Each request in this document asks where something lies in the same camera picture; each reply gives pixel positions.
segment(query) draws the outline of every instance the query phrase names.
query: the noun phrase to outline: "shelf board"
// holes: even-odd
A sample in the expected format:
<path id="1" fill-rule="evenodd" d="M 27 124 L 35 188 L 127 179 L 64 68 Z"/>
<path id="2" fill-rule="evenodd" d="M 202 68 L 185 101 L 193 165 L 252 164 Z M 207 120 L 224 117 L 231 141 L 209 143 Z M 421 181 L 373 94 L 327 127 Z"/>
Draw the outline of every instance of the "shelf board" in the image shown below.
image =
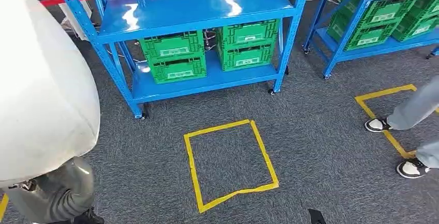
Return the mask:
<path id="1" fill-rule="evenodd" d="M 274 80 L 278 77 L 273 65 L 224 72 L 215 51 L 206 52 L 207 77 L 180 82 L 156 84 L 146 68 L 147 62 L 137 63 L 133 77 L 133 98 L 137 103 L 212 91 L 215 89 Z"/>
<path id="2" fill-rule="evenodd" d="M 337 49 L 338 43 L 326 33 L 328 28 L 317 29 L 317 34 L 320 36 L 325 45 L 334 52 Z M 429 44 L 439 43 L 439 28 L 436 28 L 432 32 L 418 36 L 413 39 L 409 39 L 404 42 L 399 42 L 393 37 L 389 37 L 385 43 L 378 44 L 372 47 L 360 48 L 352 51 L 343 51 L 340 55 L 338 62 L 356 59 L 360 57 L 374 56 L 384 53 L 396 52 L 406 50 L 415 47 L 427 46 Z"/>
<path id="3" fill-rule="evenodd" d="M 132 40 L 295 13 L 289 0 L 108 0 L 98 40 Z"/>

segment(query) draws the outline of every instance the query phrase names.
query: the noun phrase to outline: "shoe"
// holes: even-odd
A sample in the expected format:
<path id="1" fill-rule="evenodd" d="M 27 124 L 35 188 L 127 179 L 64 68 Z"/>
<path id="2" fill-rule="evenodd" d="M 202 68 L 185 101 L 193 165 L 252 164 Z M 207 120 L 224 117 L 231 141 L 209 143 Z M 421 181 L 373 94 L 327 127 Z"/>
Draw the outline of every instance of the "shoe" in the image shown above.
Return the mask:
<path id="1" fill-rule="evenodd" d="M 367 121 L 364 126 L 370 132 L 382 132 L 391 130 L 392 127 L 387 123 L 387 118 L 374 118 Z"/>
<path id="2" fill-rule="evenodd" d="M 418 158 L 411 158 L 397 166 L 397 172 L 409 179 L 419 178 L 427 174 L 430 168 L 425 166 Z"/>
<path id="3" fill-rule="evenodd" d="M 99 217 L 94 212 L 95 207 L 89 208 L 82 215 L 74 218 L 74 224 L 104 224 L 105 221 L 102 217 Z"/>

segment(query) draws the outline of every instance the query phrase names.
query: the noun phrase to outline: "blue metal shelf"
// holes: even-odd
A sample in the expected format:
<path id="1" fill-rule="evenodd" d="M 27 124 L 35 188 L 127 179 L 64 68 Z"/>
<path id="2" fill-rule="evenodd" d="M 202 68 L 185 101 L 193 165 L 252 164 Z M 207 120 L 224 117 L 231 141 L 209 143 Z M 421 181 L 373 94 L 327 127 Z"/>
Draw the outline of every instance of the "blue metal shelf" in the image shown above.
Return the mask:
<path id="1" fill-rule="evenodd" d="M 274 93 L 281 90 L 292 44 L 305 0 L 96 0 L 102 18 L 100 32 L 94 28 L 79 0 L 66 0 L 94 50 L 118 87 L 135 118 L 143 116 L 141 103 L 188 94 L 274 80 Z M 264 65 L 223 72 L 213 51 L 206 52 L 207 77 L 174 83 L 155 84 L 147 62 L 137 62 L 125 41 L 174 34 L 261 20 L 289 17 L 286 42 L 282 21 L 279 24 L 277 68 Z M 117 46 L 132 75 L 127 85 Z"/>
<path id="2" fill-rule="evenodd" d="M 291 17 L 288 0 L 108 0 L 99 41 L 117 42 Z"/>
<path id="3" fill-rule="evenodd" d="M 326 33 L 327 28 L 319 28 L 317 29 L 317 34 L 325 43 L 325 45 L 331 50 L 331 52 L 335 52 L 338 46 L 338 43 Z M 393 37 L 389 37 L 385 43 L 378 44 L 372 47 L 355 49 L 347 52 L 343 52 L 339 61 L 347 61 L 353 60 L 366 56 L 374 56 L 380 55 L 389 52 L 397 52 L 401 50 L 411 49 L 415 47 L 427 46 L 429 44 L 439 43 L 439 28 L 436 28 L 433 32 L 421 35 L 419 37 L 409 39 L 404 42 L 399 42 L 395 40 Z"/>
<path id="4" fill-rule="evenodd" d="M 212 91 L 238 85 L 274 80 L 276 69 L 270 65 L 223 72 L 215 51 L 206 52 L 207 77 L 174 83 L 156 84 L 148 63 L 137 63 L 133 97 L 137 103 Z"/>
<path id="5" fill-rule="evenodd" d="M 351 0 L 343 0 L 336 8 L 332 9 L 328 14 L 322 17 L 323 8 L 325 7 L 326 1 L 327 0 L 320 0 L 317 11 L 313 17 L 310 32 L 308 33 L 305 43 L 303 44 L 305 53 L 309 52 L 310 45 L 312 44 L 326 62 L 326 68 L 323 70 L 323 75 L 326 79 L 331 76 L 331 71 L 338 62 L 439 43 L 439 31 L 436 29 L 430 34 L 425 34 L 405 42 L 398 42 L 392 37 L 389 37 L 383 44 L 345 52 L 343 49 L 346 46 L 346 43 L 349 41 L 349 38 L 360 21 L 361 16 L 364 14 L 365 10 L 373 0 L 360 0 L 355 13 L 353 14 L 343 34 L 343 37 L 339 42 L 336 42 L 326 34 L 326 28 L 319 28 L 319 26 L 327 21 L 338 9 L 345 6 L 346 3 Z M 326 57 L 325 54 L 313 42 L 313 37 L 316 33 L 322 39 L 323 44 L 332 51 L 332 55 L 330 57 Z"/>

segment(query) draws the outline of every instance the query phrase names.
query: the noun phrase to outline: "gray pants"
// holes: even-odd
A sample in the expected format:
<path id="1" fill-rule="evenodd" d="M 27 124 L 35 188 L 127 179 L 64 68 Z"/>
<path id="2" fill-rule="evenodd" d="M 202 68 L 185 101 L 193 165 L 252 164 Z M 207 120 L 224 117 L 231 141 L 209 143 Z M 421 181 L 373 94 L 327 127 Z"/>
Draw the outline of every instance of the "gray pants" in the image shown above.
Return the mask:
<path id="1" fill-rule="evenodd" d="M 418 89 L 408 100 L 398 105 L 387 118 L 396 130 L 414 127 L 439 107 L 439 76 Z M 439 135 L 416 149 L 416 157 L 427 167 L 439 168 Z"/>

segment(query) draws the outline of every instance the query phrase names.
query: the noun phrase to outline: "crate label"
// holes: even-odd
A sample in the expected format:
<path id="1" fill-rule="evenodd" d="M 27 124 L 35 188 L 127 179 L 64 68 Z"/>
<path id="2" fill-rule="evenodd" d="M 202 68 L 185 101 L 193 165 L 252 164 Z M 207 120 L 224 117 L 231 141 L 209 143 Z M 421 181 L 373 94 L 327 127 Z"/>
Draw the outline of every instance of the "crate label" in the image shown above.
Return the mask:
<path id="1" fill-rule="evenodd" d="M 259 61 L 260 61 L 259 57 L 243 59 L 243 60 L 236 61 L 235 66 L 256 64 L 256 63 L 259 63 Z"/>
<path id="2" fill-rule="evenodd" d="M 338 35 L 343 36 L 343 30 L 338 26 L 338 25 L 334 25 L 334 27 L 332 28 Z"/>
<path id="3" fill-rule="evenodd" d="M 179 72 L 168 73 L 168 79 L 189 77 L 193 75 L 194 75 L 194 71 L 192 70 L 179 71 Z"/>
<path id="4" fill-rule="evenodd" d="M 378 38 L 379 37 L 374 37 L 374 38 L 370 38 L 370 39 L 362 39 L 362 40 L 358 41 L 357 45 L 361 46 L 363 44 L 375 43 L 375 42 L 378 42 Z"/>
<path id="5" fill-rule="evenodd" d="M 189 52 L 188 47 L 180 47 L 175 49 L 160 50 L 160 56 L 170 56 L 170 55 L 177 55 L 177 54 L 188 53 L 188 52 Z"/>
<path id="6" fill-rule="evenodd" d="M 349 9 L 352 13 L 355 12 L 355 9 L 357 8 L 353 3 L 349 2 L 346 5 L 346 8 Z"/>
<path id="7" fill-rule="evenodd" d="M 374 16 L 372 18 L 372 22 L 386 21 L 386 20 L 393 19 L 393 18 L 395 18 L 395 14 L 396 13 L 388 13 L 388 14 L 383 14 L 381 16 Z"/>
<path id="8" fill-rule="evenodd" d="M 260 39 L 262 39 L 262 34 L 238 36 L 236 39 L 236 43 L 243 43 L 243 42 L 255 41 Z"/>
<path id="9" fill-rule="evenodd" d="M 428 31 L 430 29 L 430 26 L 431 25 L 425 26 L 425 27 L 420 28 L 420 29 L 416 29 L 416 31 L 413 32 L 412 36 Z"/>

